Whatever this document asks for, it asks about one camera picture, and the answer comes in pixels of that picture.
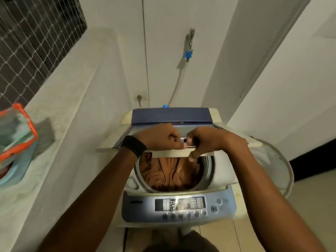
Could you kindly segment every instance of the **control button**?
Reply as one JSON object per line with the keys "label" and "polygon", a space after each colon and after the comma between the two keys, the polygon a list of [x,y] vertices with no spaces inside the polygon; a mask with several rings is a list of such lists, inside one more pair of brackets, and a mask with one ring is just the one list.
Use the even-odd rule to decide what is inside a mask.
{"label": "control button", "polygon": [[218,212],[218,207],[217,207],[217,205],[212,205],[212,206],[211,206],[211,211],[212,211],[213,213],[217,213],[217,212]]}

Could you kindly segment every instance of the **left hand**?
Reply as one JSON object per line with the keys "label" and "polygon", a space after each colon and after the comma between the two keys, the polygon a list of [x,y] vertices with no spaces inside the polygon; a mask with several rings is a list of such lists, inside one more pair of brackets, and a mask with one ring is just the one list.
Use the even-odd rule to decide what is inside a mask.
{"label": "left hand", "polygon": [[171,123],[158,124],[133,135],[140,140],[147,149],[169,150],[184,149],[187,144],[181,142],[181,136],[178,130]]}

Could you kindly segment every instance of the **washing machine drum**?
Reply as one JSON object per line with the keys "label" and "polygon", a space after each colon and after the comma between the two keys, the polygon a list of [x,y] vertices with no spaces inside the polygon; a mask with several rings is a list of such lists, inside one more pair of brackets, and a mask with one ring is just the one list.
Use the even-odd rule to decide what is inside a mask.
{"label": "washing machine drum", "polygon": [[140,185],[150,193],[206,190],[214,172],[211,156],[190,162],[187,157],[153,158],[144,153],[134,171]]}

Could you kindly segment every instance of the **washing machine control panel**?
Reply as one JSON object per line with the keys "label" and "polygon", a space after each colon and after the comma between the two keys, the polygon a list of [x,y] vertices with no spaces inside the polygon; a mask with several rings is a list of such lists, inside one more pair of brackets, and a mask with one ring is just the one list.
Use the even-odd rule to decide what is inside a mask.
{"label": "washing machine control panel", "polygon": [[183,224],[233,216],[237,206],[232,187],[181,196],[132,196],[124,192],[122,218],[133,223]]}

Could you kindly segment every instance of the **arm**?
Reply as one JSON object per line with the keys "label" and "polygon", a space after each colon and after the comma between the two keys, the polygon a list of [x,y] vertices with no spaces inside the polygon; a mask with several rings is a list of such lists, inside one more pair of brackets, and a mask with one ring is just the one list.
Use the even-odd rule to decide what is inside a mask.
{"label": "arm", "polygon": [[198,127],[187,136],[199,147],[189,156],[193,161],[201,154],[224,150],[236,172],[253,229],[268,252],[325,251],[321,242],[284,199],[278,188],[255,160],[245,139],[224,129]]}
{"label": "arm", "polygon": [[[186,146],[171,124],[159,124],[134,137],[150,150],[183,149]],[[96,251],[137,159],[131,150],[121,147],[57,221],[39,251]]]}

